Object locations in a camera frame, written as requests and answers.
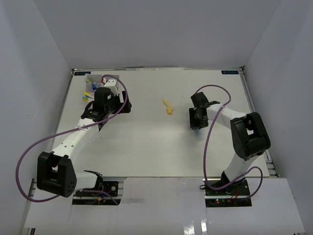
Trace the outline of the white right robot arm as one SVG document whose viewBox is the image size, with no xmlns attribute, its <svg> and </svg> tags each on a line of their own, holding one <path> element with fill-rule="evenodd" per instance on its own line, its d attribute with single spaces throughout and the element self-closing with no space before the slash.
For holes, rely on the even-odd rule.
<svg viewBox="0 0 313 235">
<path fill-rule="evenodd" d="M 208 127 L 208 121 L 212 120 L 203 153 L 205 184 L 211 190 L 221 190 L 226 195 L 233 195 L 239 188 L 238 181 L 254 169 L 251 166 L 253 162 L 271 146 L 262 118 L 257 112 L 241 113 L 217 101 L 210 102 L 202 92 L 193 94 L 191 100 L 194 105 L 189 109 L 191 129 Z M 216 122 L 230 129 L 235 153 L 228 167 L 222 172 L 220 181 L 211 185 L 206 174 L 206 154 Z"/>
</svg>

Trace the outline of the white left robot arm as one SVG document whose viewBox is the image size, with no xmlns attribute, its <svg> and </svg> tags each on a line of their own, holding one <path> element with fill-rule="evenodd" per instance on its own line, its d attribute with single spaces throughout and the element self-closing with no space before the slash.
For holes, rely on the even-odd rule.
<svg viewBox="0 0 313 235">
<path fill-rule="evenodd" d="M 126 92 L 114 87 L 100 87 L 94 100 L 84 109 L 76 130 L 50 152 L 42 152 L 37 161 L 37 188 L 62 197 L 87 189 L 92 195 L 103 191 L 100 174 L 95 171 L 78 171 L 74 167 L 85 145 L 97 135 L 109 116 L 129 113 L 131 103 Z"/>
</svg>

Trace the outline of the white marker yellow cap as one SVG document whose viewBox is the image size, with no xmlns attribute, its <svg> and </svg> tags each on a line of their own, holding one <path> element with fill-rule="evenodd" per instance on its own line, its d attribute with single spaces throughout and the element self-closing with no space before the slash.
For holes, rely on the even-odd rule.
<svg viewBox="0 0 313 235">
<path fill-rule="evenodd" d="M 94 99 L 94 96 L 93 96 L 93 95 L 91 95 L 90 93 L 84 92 L 84 95 L 85 95 L 85 96 L 87 96 L 87 97 L 89 97 L 89 98 Z"/>
</svg>

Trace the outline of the yellow highlighter body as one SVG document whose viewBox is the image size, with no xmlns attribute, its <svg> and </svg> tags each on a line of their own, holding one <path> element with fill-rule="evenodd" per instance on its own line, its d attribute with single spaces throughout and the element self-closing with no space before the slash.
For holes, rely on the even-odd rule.
<svg viewBox="0 0 313 235">
<path fill-rule="evenodd" d="M 163 101 L 163 104 L 164 104 L 168 109 L 170 109 L 171 111 L 174 111 L 174 110 L 175 110 L 174 107 L 173 107 L 173 105 L 172 105 L 167 99 L 163 99 L 162 101 Z"/>
</svg>

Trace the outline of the thin yellow highlighter pen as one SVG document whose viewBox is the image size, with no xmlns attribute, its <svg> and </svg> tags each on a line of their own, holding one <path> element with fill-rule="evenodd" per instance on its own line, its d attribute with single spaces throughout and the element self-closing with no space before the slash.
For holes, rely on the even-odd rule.
<svg viewBox="0 0 313 235">
<path fill-rule="evenodd" d="M 94 83 L 94 81 L 91 79 L 91 77 L 88 74 L 85 75 L 85 82 L 86 83 Z"/>
</svg>

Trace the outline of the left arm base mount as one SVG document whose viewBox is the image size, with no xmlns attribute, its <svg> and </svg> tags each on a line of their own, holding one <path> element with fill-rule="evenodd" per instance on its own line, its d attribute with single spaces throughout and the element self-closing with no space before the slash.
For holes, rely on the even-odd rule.
<svg viewBox="0 0 313 235">
<path fill-rule="evenodd" d="M 117 180 L 90 170 L 77 173 L 76 177 L 73 205 L 119 205 L 121 199 Z"/>
</svg>

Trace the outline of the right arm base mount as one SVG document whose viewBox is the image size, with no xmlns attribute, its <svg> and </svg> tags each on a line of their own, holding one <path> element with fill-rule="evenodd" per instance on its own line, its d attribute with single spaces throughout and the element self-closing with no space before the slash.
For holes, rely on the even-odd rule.
<svg viewBox="0 0 313 235">
<path fill-rule="evenodd" d="M 205 182 L 200 185 L 204 190 L 205 205 L 207 208 L 251 207 L 250 190 L 246 178 L 236 181 L 232 185 L 221 189 L 212 190 Z"/>
</svg>

